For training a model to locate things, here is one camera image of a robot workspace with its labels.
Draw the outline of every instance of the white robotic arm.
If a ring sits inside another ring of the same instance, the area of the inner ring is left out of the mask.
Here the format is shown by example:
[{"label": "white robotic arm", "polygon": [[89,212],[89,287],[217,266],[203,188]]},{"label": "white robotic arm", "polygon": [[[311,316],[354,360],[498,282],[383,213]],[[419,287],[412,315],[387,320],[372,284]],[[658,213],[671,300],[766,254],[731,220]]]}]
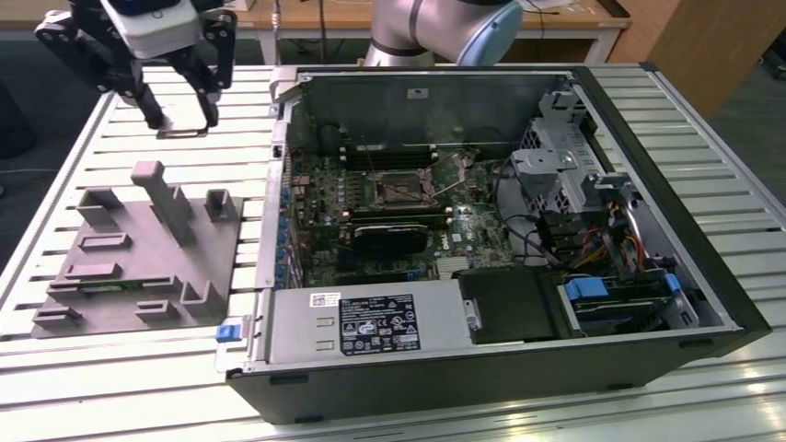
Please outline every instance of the white robotic arm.
[{"label": "white robotic arm", "polygon": [[458,65],[492,65],[520,27],[514,0],[376,0],[370,66],[424,66],[434,53]]}]

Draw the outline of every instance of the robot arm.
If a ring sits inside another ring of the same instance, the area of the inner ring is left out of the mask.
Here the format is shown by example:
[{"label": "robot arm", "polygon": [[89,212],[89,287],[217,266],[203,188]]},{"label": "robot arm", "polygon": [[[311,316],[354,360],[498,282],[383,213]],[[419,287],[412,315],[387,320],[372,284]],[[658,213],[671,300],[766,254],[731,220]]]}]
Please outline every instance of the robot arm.
[{"label": "robot arm", "polygon": [[[223,0],[69,0],[69,11],[51,11],[36,28],[47,48],[100,92],[115,90],[145,115],[147,126],[165,131],[161,107],[144,83],[141,61],[165,60],[191,84],[205,114],[205,134],[219,123],[216,102],[232,85],[237,17],[209,11]],[[89,35],[108,50],[85,43]],[[208,68],[193,45],[204,35],[219,53]]]},{"label": "robot arm", "polygon": [[432,53],[458,65],[492,65],[520,20],[512,0],[376,0],[366,65],[431,65]]}]

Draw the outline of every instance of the table leg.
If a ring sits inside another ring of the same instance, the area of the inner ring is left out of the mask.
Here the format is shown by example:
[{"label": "table leg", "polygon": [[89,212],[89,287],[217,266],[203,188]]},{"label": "table leg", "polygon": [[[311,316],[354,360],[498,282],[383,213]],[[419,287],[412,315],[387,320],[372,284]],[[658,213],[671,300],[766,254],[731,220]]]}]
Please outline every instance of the table leg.
[{"label": "table leg", "polygon": [[592,42],[592,47],[587,52],[584,63],[604,63],[614,49],[614,43],[619,37],[619,29],[603,29],[600,35]]},{"label": "table leg", "polygon": [[275,37],[271,30],[259,30],[256,32],[256,39],[259,40],[259,47],[261,48],[261,56],[267,65],[280,64],[276,60]]}]

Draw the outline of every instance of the sticker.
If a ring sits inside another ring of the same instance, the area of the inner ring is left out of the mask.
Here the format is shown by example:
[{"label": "sticker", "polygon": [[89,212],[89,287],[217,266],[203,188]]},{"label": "sticker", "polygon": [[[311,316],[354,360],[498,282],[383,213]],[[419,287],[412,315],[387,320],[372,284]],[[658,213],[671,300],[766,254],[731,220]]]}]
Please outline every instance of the sticker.
[{"label": "sticker", "polygon": [[407,99],[427,99],[428,89],[407,89]]},{"label": "sticker", "polygon": [[339,305],[340,293],[312,293],[310,307],[336,307]]},{"label": "sticker", "polygon": [[420,350],[418,312],[411,294],[340,299],[339,321],[340,348],[347,356]]},{"label": "sticker", "polygon": [[383,150],[384,145],[359,145],[355,147],[355,149],[358,150],[358,152],[364,152],[364,151],[374,152],[376,150]]},{"label": "sticker", "polygon": [[121,292],[123,287],[119,285],[103,285],[100,287],[83,287],[80,290],[85,293]]}]

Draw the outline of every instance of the wooden table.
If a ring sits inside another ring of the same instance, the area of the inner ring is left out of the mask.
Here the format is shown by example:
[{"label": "wooden table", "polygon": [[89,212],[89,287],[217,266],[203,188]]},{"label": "wooden table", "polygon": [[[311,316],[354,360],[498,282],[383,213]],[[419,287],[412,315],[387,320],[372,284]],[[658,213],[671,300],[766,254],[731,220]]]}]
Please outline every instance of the wooden table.
[{"label": "wooden table", "polygon": [[[68,9],[65,0],[0,0],[0,40],[31,40],[29,30],[51,9]],[[318,39],[318,1],[282,0],[282,39]],[[326,0],[326,24],[330,39],[368,39],[371,36],[371,0]],[[239,37],[257,39],[265,63],[275,60],[275,39],[269,23],[272,0],[256,0],[252,10],[239,12]],[[524,10],[534,10],[524,3]],[[603,63],[628,18],[612,17],[596,0],[578,0],[572,6],[555,7],[559,15],[524,14],[518,39],[591,40],[587,63]]]}]

